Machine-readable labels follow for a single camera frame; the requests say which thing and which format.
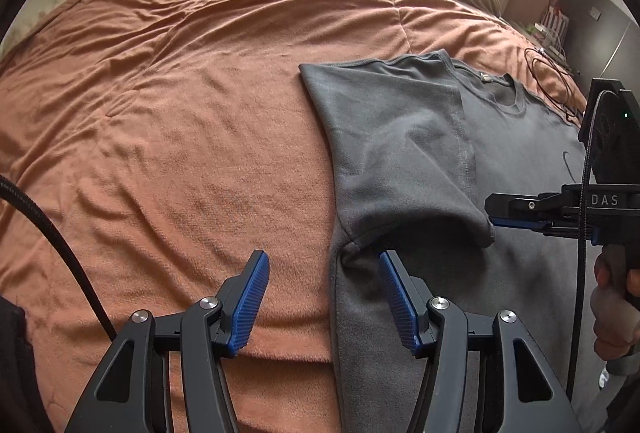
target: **neckline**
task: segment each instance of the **neckline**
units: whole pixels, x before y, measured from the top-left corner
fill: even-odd
[[[514,80],[513,77],[511,77],[509,74],[504,74],[504,76],[502,77],[495,77],[488,74],[490,75],[492,80],[498,82],[499,84],[502,84],[505,88],[513,88],[515,90],[516,98],[513,104],[500,104],[495,100],[493,93],[476,88],[468,79],[468,77],[466,77],[465,74],[460,73],[457,68],[466,70],[469,74],[476,76],[478,80],[481,80],[480,72],[474,70],[473,68],[468,66],[468,64],[463,63],[462,61],[452,60],[449,54],[447,54],[446,50],[440,50],[439,52],[437,52],[437,54],[444,63],[449,73],[475,96],[483,99],[484,101],[490,103],[492,106],[495,106],[495,108],[499,109],[501,112],[509,115],[522,115],[526,111],[527,105],[524,99],[524,87],[517,80]]]

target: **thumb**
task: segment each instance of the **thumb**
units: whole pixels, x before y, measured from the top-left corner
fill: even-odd
[[[640,312],[619,292],[611,285],[598,286],[591,293],[590,304],[596,321],[601,321],[626,342],[633,342],[640,329]]]

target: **light switch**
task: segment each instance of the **light switch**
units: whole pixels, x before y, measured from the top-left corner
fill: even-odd
[[[602,14],[602,12],[600,12],[598,9],[596,9],[596,7],[591,7],[591,10],[589,10],[589,15],[594,18],[596,21],[598,19],[600,19],[600,14]]]

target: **wall socket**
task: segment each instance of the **wall socket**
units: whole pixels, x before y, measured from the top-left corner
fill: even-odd
[[[591,10],[589,10],[589,15],[594,18],[596,21],[600,19],[600,15],[602,14],[602,12],[600,12],[598,9],[596,9],[596,7],[591,7]]]

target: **gray t-shirt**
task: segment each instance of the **gray t-shirt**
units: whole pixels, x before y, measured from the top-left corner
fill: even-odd
[[[382,294],[385,249],[465,311],[516,312],[564,383],[577,245],[494,229],[483,207],[494,192],[538,194],[579,181],[577,129],[510,76],[481,74],[444,50],[300,71],[334,164],[330,319],[343,431],[406,431],[424,372],[402,347]],[[589,271],[596,250],[588,256]],[[576,409],[596,395],[604,366],[592,326],[587,311]],[[473,429],[477,377],[470,354],[462,432]]]

